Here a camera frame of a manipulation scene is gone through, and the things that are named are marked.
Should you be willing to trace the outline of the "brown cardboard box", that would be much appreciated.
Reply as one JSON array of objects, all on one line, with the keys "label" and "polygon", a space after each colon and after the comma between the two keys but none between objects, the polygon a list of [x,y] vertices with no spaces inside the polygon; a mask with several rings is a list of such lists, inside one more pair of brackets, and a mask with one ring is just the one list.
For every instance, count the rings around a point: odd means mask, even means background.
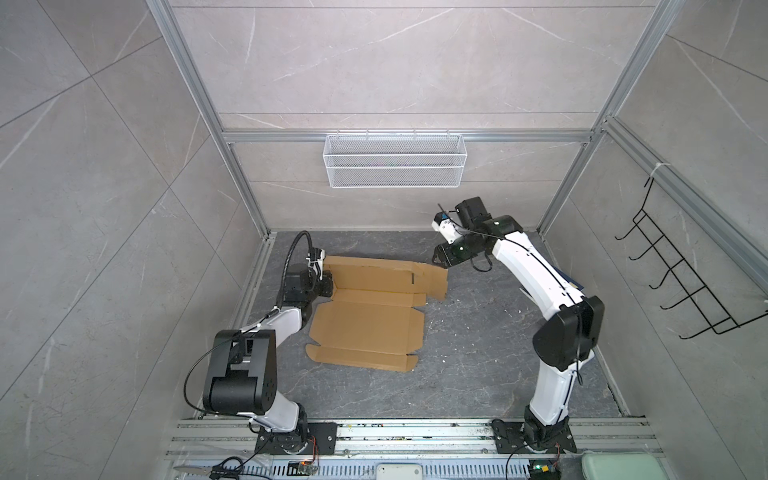
[{"label": "brown cardboard box", "polygon": [[428,299],[443,300],[448,271],[412,261],[329,256],[333,294],[312,319],[306,346],[317,362],[413,370],[423,347]]}]

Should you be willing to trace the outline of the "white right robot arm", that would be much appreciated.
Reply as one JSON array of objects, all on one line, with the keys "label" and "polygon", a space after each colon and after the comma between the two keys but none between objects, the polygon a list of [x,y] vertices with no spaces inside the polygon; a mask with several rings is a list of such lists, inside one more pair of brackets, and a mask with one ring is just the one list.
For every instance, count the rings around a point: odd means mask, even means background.
[{"label": "white right robot arm", "polygon": [[435,248],[432,262],[450,268],[483,257],[517,279],[544,319],[532,339],[539,373],[526,422],[537,428],[563,424],[581,370],[594,358],[603,302],[585,296],[539,253],[514,218],[492,216],[481,198],[460,202],[453,213],[457,219],[444,209],[434,216],[432,228],[444,242]]}]

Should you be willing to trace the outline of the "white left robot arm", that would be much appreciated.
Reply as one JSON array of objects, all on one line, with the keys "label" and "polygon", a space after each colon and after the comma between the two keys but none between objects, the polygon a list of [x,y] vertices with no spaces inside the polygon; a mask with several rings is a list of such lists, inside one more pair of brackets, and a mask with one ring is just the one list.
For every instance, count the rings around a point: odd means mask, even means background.
[{"label": "white left robot arm", "polygon": [[319,297],[333,294],[332,273],[293,265],[281,285],[278,304],[262,319],[214,338],[202,393],[203,410],[241,416],[265,430],[305,440],[304,408],[278,390],[277,347],[306,326]]}]

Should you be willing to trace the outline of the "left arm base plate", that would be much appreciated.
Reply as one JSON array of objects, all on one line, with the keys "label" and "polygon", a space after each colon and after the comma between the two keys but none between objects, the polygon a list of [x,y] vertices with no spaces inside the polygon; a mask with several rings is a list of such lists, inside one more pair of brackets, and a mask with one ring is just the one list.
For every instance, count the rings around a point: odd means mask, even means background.
[{"label": "left arm base plate", "polygon": [[271,455],[332,455],[337,442],[338,424],[310,422],[292,432],[271,433],[262,429],[256,444],[258,453]]}]

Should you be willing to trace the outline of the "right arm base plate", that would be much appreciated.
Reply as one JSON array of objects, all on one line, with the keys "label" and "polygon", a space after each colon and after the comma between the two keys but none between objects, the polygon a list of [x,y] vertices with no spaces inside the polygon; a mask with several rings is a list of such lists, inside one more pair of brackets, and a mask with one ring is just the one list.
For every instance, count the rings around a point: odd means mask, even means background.
[{"label": "right arm base plate", "polygon": [[535,418],[524,421],[493,419],[490,427],[496,450],[500,454],[514,451],[520,453],[525,449],[534,453],[577,453],[569,420],[569,417],[565,417],[556,424],[543,425]]}]

